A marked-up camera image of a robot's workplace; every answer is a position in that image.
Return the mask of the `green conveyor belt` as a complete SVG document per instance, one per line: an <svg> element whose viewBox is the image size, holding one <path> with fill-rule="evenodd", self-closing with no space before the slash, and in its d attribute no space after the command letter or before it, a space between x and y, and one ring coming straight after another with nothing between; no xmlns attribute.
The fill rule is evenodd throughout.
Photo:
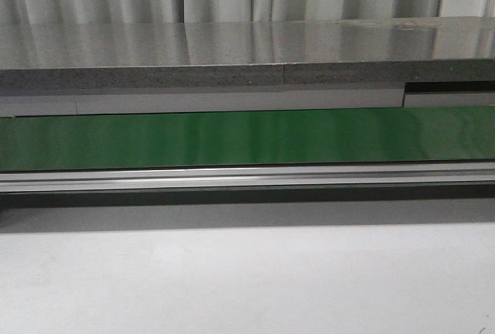
<svg viewBox="0 0 495 334"><path fill-rule="evenodd" d="M491 160L494 109L396 107L4 118L4 172Z"/></svg>

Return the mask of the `grey stone counter slab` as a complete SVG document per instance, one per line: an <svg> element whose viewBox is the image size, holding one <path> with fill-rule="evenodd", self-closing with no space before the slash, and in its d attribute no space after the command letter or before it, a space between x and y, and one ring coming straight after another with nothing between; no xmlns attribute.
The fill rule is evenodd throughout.
<svg viewBox="0 0 495 334"><path fill-rule="evenodd" d="M494 20L8 25L1 92L494 78Z"/></svg>

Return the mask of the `aluminium conveyor side rail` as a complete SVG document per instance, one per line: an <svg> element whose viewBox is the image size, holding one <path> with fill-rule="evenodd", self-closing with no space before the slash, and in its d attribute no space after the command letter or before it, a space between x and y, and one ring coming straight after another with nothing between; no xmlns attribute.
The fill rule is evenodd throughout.
<svg viewBox="0 0 495 334"><path fill-rule="evenodd" d="M485 183L493 180L493 162L290 165L10 172L1 175L1 191L2 193L59 193L140 189Z"/></svg>

